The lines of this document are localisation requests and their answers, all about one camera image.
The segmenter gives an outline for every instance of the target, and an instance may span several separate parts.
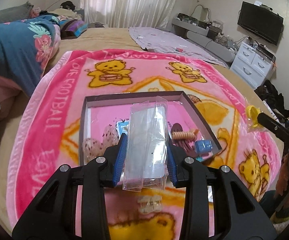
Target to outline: plastic bag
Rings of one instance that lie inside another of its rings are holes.
[[[164,189],[166,184],[168,102],[157,97],[130,109],[123,189]]]

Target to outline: blue floral blanket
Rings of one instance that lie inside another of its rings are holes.
[[[0,24],[0,76],[31,96],[51,57],[59,19],[51,15]]]

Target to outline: yellow object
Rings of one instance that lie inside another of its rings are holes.
[[[252,121],[252,128],[263,127],[258,123],[258,115],[261,113],[260,108],[256,108],[255,106],[248,106],[246,108],[247,118]]]
[[[132,84],[130,73],[135,69],[134,67],[126,69],[126,62],[123,60],[109,60],[95,64],[94,71],[86,69],[88,76],[93,79],[89,84],[90,88],[97,88],[109,84],[114,85],[130,85]]]
[[[206,83],[207,80],[200,74],[198,69],[193,69],[192,67],[182,64],[180,62],[169,62],[169,65],[174,69],[166,67],[166,69],[171,70],[172,73],[178,74],[181,77],[183,83],[191,83],[198,81],[200,83]]]
[[[261,166],[256,150],[245,152],[246,160],[239,164],[239,172],[249,184],[249,191],[259,201],[268,188],[270,166],[267,156],[263,155],[264,164]]]

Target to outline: pink blanket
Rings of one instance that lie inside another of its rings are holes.
[[[13,227],[33,197],[64,163],[78,165],[78,133],[85,96],[121,92],[183,90],[202,113],[222,145],[208,165],[230,166],[260,199],[280,168],[278,148],[266,132],[246,132],[245,99],[202,60],[184,56],[108,49],[72,51],[41,80],[23,114],[8,170],[7,211]],[[113,120],[101,120],[115,125]],[[142,215],[141,195],[162,196],[163,210]],[[121,187],[105,193],[111,238],[178,239],[184,189]],[[210,234],[213,205],[210,203]]]

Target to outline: black tv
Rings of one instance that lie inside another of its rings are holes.
[[[266,8],[243,2],[238,25],[277,45],[283,30],[283,18]]]

